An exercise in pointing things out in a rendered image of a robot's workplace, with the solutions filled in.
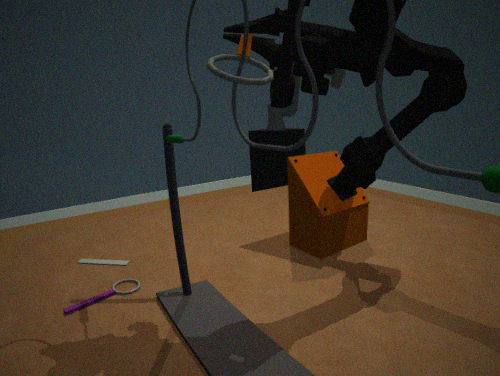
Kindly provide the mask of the purple handle with grey loop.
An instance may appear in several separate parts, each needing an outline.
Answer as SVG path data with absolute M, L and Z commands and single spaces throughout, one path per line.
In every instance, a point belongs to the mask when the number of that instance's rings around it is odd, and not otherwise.
M 119 285 L 120 283 L 127 282 L 127 281 L 136 282 L 136 283 L 138 283 L 138 286 L 136 287 L 136 289 L 133 289 L 131 291 L 126 291 L 126 292 L 115 290 L 114 287 L 116 287 L 117 284 Z M 66 315 L 69 315 L 71 313 L 79 311 L 82 308 L 85 308 L 85 307 L 88 307 L 88 306 L 90 306 L 90 305 L 92 305 L 94 303 L 97 303 L 98 301 L 100 302 L 102 300 L 105 300 L 106 298 L 112 297 L 113 295 L 116 295 L 116 294 L 124 295 L 124 294 L 134 293 L 135 291 L 138 291 L 139 288 L 140 288 L 140 282 L 139 281 L 137 281 L 135 279 L 122 279 L 121 281 L 118 281 L 118 282 L 116 282 L 116 283 L 113 284 L 112 290 L 110 289 L 109 291 L 101 293 L 100 295 L 98 294 L 97 296 L 94 296 L 93 298 L 91 297 L 91 298 L 89 298 L 87 300 L 84 300 L 83 302 L 80 302 L 80 303 L 77 303 L 75 305 L 72 305 L 71 307 L 63 309 L 63 311 L 64 311 L 64 313 Z

